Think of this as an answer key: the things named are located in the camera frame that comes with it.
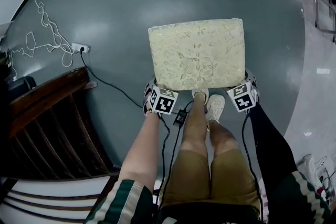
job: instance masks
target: thigh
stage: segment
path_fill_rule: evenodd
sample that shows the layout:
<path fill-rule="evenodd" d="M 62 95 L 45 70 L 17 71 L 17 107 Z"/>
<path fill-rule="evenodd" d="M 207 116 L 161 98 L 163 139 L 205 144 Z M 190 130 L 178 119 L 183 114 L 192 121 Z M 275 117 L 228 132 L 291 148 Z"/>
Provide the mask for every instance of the thigh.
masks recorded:
<path fill-rule="evenodd" d="M 163 207 L 210 197 L 208 159 L 197 152 L 180 150 L 167 185 Z"/>
<path fill-rule="evenodd" d="M 238 149 L 226 151 L 211 164 L 211 200 L 220 204 L 250 205 L 260 211 L 254 178 Z"/>

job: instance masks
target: cushion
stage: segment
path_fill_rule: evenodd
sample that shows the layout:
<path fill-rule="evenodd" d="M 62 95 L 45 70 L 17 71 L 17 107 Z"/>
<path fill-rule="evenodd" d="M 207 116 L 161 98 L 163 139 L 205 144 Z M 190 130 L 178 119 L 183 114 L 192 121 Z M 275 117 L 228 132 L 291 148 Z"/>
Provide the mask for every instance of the cushion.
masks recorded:
<path fill-rule="evenodd" d="M 245 76 L 241 19 L 202 20 L 148 29 L 158 85 L 175 91 L 238 85 Z"/>

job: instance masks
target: white cable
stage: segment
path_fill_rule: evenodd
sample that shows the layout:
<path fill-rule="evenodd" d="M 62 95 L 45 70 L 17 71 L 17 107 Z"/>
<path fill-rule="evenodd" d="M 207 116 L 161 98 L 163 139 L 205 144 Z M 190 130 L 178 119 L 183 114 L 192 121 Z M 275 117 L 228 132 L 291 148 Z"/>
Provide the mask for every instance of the white cable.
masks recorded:
<path fill-rule="evenodd" d="M 51 29 L 51 32 L 52 32 L 52 35 L 53 35 L 53 38 L 54 38 L 54 43 L 55 45 L 52 45 L 52 44 L 45 44 L 45 45 L 40 45 L 40 46 L 36 46 L 36 40 L 35 40 L 35 36 L 34 36 L 34 33 L 33 32 L 29 32 L 27 35 L 26 35 L 26 46 L 27 46 L 27 49 L 28 50 L 32 50 L 32 54 L 29 55 L 28 53 L 26 53 L 24 51 L 23 48 L 21 48 L 20 50 L 12 50 L 11 53 L 10 53 L 10 56 L 11 56 L 11 61 L 12 61 L 12 68 L 13 70 L 15 71 L 15 74 L 16 74 L 16 78 L 17 78 L 17 72 L 16 72 L 16 69 L 14 68 L 14 64 L 13 64 L 13 53 L 16 53 L 16 52 L 21 52 L 22 51 L 22 55 L 27 55 L 29 57 L 34 57 L 34 52 L 35 52 L 35 49 L 38 49 L 38 48 L 41 48 L 41 47 L 47 47 L 47 50 L 48 52 L 52 52 L 54 49 L 62 49 L 64 51 L 63 53 L 63 56 L 62 56 L 62 65 L 64 67 L 69 67 L 72 65 L 72 61 L 73 61 L 73 48 L 72 46 L 69 44 L 69 42 L 64 38 L 64 36 L 62 36 L 58 30 L 58 27 L 55 23 L 51 22 L 50 19 L 49 19 L 49 15 L 48 13 L 46 13 L 44 11 L 44 3 L 43 2 L 40 2 L 39 4 L 37 3 L 36 0 L 35 1 L 35 4 L 37 6 L 37 10 L 38 10 L 38 13 L 42 14 L 42 17 L 41 17 L 41 24 L 44 26 L 44 27 L 50 27 Z M 34 41 L 34 47 L 33 48 L 29 48 L 28 47 L 28 36 L 31 34 L 32 38 L 33 38 L 33 41 Z M 71 61 L 70 61 L 70 64 L 68 65 L 65 65 L 63 60 L 64 60 L 64 56 L 65 54 L 70 54 L 71 55 Z"/>

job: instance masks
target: person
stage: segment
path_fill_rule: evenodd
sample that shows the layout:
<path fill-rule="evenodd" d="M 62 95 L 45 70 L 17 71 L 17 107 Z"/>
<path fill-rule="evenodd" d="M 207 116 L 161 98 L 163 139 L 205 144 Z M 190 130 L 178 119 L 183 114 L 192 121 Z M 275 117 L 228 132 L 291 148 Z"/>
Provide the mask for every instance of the person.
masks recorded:
<path fill-rule="evenodd" d="M 245 79 L 256 88 L 251 74 Z M 144 95 L 150 92 L 147 87 Z M 193 107 L 159 215 L 153 212 L 152 195 L 160 119 L 145 106 L 146 119 L 122 164 L 119 179 L 88 217 L 87 224 L 260 223 L 254 178 L 234 136 L 219 123 L 224 97 L 209 97 L 207 89 L 193 90 L 192 94 Z M 327 203 L 297 171 L 289 145 L 261 108 L 258 96 L 249 115 L 268 198 L 269 223 L 336 223 L 335 212 L 331 213 Z M 210 169 L 205 145 L 207 129 L 214 148 Z"/>

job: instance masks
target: khaki shorts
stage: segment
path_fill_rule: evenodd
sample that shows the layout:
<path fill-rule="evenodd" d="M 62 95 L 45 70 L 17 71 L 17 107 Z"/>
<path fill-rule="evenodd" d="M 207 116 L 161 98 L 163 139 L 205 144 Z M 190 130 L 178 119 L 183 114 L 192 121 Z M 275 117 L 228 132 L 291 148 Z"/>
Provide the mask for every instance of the khaki shorts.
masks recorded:
<path fill-rule="evenodd" d="M 211 163 L 211 178 L 205 156 L 179 151 L 162 206 L 189 202 L 250 205 L 260 212 L 255 181 L 240 150 L 217 156 Z"/>

